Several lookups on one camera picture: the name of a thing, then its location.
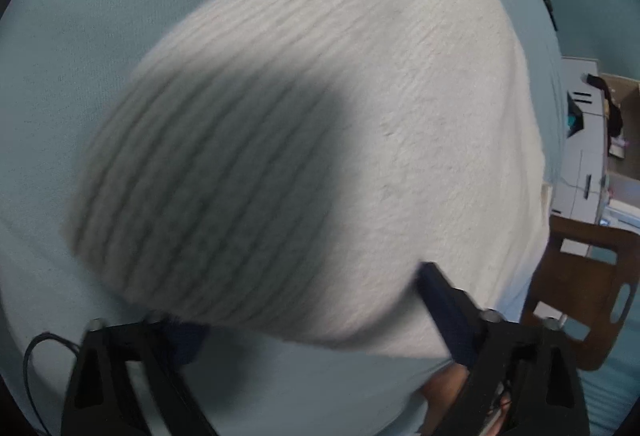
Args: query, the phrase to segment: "white knit beanie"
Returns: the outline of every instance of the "white knit beanie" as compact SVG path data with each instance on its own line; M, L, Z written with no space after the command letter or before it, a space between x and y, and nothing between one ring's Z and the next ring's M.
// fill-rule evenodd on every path
M148 307L439 356L417 263L494 305L546 244L543 168L499 0L211 0L89 144L66 232Z

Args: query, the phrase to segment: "skin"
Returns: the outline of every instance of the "skin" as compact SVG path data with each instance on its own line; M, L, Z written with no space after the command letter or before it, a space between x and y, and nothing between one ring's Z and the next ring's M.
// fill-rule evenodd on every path
M420 434L430 436L438 426L443 416L453 405L458 397L458 393L466 382L469 372L460 364L451 364L434 374L426 384L422 386L420 392L429 404L424 424L420 427ZM495 421L486 436L497 436L509 408L509 400L501 400L502 413Z

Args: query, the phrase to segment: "wooden chair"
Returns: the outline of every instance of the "wooden chair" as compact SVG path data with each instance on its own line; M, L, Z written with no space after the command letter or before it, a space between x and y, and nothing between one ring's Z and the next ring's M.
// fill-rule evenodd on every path
M640 236L635 233L551 216L546 251L534 272L520 322L542 323L533 314L538 302L560 310L588 326L584 340L570 338L578 368L598 369L609 355L622 329L640 277ZM609 249L618 256L615 265L589 257L560 252L565 239ZM620 288L630 291L622 314L611 321Z

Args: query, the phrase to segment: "cabinet handle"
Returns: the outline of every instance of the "cabinet handle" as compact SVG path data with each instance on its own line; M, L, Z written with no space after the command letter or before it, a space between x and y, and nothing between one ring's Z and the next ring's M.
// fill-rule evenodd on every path
M591 189L591 174L587 175L587 183L584 185L584 199L589 198L589 190Z

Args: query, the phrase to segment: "screw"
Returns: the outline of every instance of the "screw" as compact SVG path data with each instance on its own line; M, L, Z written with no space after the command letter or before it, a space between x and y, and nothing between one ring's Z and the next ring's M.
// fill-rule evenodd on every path
M480 312L480 318L487 322L502 322L504 317L499 311L496 310L484 310Z
M546 319L542 320L542 325L551 331L560 331L560 323L558 322L558 319L554 319L553 317L547 317Z
M107 324L104 319L91 319L86 326L86 331L98 331L106 327Z

